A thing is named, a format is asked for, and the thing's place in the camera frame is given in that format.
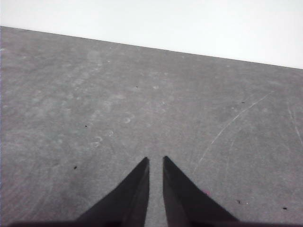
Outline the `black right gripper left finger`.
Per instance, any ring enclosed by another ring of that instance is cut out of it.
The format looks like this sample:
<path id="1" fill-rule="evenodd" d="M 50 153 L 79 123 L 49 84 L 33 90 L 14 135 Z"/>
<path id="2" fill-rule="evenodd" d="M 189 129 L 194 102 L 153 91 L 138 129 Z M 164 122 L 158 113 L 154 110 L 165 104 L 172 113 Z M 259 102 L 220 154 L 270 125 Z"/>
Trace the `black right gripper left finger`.
<path id="1" fill-rule="evenodd" d="M 147 157 L 108 195 L 76 219 L 84 227 L 143 227 L 150 192 Z"/>

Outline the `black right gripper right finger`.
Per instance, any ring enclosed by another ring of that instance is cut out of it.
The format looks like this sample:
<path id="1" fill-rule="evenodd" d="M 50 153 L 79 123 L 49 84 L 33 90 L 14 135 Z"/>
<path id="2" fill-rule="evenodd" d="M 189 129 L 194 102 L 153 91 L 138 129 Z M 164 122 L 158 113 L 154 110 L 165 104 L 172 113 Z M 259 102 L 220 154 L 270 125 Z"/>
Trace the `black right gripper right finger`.
<path id="1" fill-rule="evenodd" d="M 225 227 L 238 219 L 200 190 L 168 157 L 163 158 L 163 199 L 169 227 Z"/>

